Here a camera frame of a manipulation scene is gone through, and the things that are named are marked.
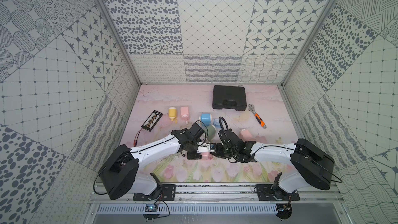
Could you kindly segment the pink pencil sharpener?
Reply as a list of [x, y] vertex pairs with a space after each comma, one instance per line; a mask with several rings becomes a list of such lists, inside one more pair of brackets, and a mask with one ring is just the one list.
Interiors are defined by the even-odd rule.
[[213, 156], [212, 156], [212, 154], [210, 152], [202, 152], [201, 153], [201, 159], [202, 160], [210, 160], [212, 158], [213, 158]]
[[189, 107], [188, 106], [183, 106], [180, 108], [180, 115], [181, 118], [188, 123], [189, 120]]
[[254, 141], [254, 137], [251, 134], [251, 132], [247, 129], [241, 129], [240, 130], [240, 137], [243, 141]]

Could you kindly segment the yellow pencil sharpener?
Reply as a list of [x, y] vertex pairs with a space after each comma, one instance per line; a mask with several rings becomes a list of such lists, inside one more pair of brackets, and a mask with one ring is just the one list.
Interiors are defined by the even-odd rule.
[[177, 123], [177, 109], [175, 107], [170, 107], [168, 114], [169, 114], [169, 119], [172, 122]]

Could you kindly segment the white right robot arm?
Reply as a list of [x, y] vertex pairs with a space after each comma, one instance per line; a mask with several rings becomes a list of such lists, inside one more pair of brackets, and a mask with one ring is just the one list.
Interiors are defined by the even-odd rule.
[[342, 182], [339, 177], [333, 179], [334, 159], [306, 139], [284, 145], [243, 141], [228, 127], [223, 117], [219, 117], [219, 122], [221, 143], [216, 144], [213, 156], [228, 159], [231, 163], [276, 162], [294, 167], [293, 171], [275, 177], [274, 191], [291, 194], [310, 186], [329, 190], [332, 182]]

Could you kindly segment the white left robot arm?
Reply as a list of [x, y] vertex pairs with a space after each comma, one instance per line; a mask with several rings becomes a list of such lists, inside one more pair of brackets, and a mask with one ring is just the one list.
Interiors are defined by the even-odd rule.
[[141, 174], [141, 167], [165, 157], [186, 151], [187, 155], [200, 157], [198, 149], [207, 138], [204, 123], [193, 123], [188, 129], [173, 130], [168, 136], [150, 144], [128, 148], [118, 146], [101, 166], [98, 176], [105, 187], [105, 194], [117, 200], [129, 194], [142, 194], [150, 200], [162, 194], [162, 184], [153, 173]]

